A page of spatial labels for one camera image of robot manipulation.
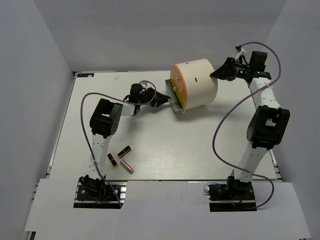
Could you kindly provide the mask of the mint green drawer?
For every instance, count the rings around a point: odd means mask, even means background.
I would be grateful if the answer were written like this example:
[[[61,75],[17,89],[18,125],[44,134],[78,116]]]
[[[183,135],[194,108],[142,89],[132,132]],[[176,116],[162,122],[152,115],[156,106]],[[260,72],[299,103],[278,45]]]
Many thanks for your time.
[[[173,91],[173,84],[171,83],[170,79],[165,80],[165,88],[166,88],[166,95],[170,97],[169,103],[171,105],[171,108],[174,112],[181,112],[184,113],[185,109],[182,107],[178,96],[176,94],[176,91]]]

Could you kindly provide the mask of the cream round drawer organizer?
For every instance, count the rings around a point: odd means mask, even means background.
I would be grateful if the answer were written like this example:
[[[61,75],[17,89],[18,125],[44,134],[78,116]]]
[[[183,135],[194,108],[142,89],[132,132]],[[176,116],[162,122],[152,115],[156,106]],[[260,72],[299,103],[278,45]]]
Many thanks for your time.
[[[214,72],[212,64],[206,59],[176,63],[180,66],[187,90],[185,110],[212,103],[218,92],[218,80],[210,77]]]

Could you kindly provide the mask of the copper black lipstick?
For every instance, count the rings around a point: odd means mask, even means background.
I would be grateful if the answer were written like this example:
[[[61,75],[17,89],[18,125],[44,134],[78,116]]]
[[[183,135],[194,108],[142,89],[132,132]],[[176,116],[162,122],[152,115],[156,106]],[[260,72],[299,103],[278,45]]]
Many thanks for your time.
[[[128,154],[130,151],[132,150],[132,148],[127,145],[126,147],[124,147],[122,150],[120,150],[118,153],[117,153],[117,156],[119,159],[123,158],[126,154]]]

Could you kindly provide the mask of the rose gold lipstick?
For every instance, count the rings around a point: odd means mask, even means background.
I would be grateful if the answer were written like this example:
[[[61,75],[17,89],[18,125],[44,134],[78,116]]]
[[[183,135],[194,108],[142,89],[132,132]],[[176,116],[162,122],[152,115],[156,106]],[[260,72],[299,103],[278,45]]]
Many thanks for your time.
[[[134,169],[125,160],[121,160],[120,164],[128,173],[134,173]]]

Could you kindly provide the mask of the black gold lipstick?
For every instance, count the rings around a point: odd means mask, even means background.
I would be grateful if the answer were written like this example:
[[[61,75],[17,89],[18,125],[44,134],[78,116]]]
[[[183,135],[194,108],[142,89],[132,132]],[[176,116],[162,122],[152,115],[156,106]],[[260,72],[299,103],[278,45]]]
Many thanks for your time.
[[[110,161],[110,163],[112,164],[114,169],[118,167],[118,163],[116,162],[115,158],[113,157],[113,155],[111,153],[107,154],[107,158]]]

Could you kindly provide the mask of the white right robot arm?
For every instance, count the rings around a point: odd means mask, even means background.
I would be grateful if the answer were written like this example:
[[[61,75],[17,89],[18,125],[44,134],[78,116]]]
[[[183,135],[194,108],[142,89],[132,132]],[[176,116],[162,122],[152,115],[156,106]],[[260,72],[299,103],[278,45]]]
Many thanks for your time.
[[[249,183],[263,157],[279,145],[290,118],[290,111],[280,106],[272,90],[272,77],[265,71],[268,54],[253,51],[246,62],[239,53],[228,57],[221,67],[210,74],[219,80],[243,79],[248,85],[255,113],[248,125],[247,147],[232,176],[236,181]]]

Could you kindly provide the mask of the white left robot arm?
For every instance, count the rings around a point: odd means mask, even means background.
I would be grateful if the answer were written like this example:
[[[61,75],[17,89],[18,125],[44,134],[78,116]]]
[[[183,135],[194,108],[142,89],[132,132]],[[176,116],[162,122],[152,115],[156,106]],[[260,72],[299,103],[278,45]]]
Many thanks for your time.
[[[136,116],[142,106],[149,105],[158,108],[169,102],[170,97],[156,91],[155,87],[147,87],[140,83],[134,83],[130,87],[130,92],[123,99],[116,99],[96,93],[102,96],[98,101],[93,114],[89,120],[92,143],[89,142],[84,126],[83,107],[86,97],[94,95],[93,92],[86,94],[80,104],[80,122],[85,140],[91,153],[91,161],[98,176],[104,181],[106,178],[106,160],[108,159],[108,148],[111,138],[118,130],[120,118],[122,116]]]

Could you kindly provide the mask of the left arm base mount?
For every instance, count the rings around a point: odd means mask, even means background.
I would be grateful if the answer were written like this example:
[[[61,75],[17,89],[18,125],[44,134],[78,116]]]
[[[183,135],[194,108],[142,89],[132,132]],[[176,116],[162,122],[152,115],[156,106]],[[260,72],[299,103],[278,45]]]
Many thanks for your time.
[[[73,207],[76,209],[117,209],[123,205],[127,192],[127,183],[111,182],[112,188],[103,179],[88,176],[80,177],[77,183]]]

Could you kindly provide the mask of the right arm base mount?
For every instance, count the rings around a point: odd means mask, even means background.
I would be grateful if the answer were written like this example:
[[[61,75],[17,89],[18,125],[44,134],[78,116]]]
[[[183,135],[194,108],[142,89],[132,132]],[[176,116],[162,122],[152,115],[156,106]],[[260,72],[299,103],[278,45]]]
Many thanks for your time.
[[[209,210],[218,212],[255,212],[256,198],[251,184],[247,189],[233,188],[227,184],[209,182],[203,186],[209,196]]]

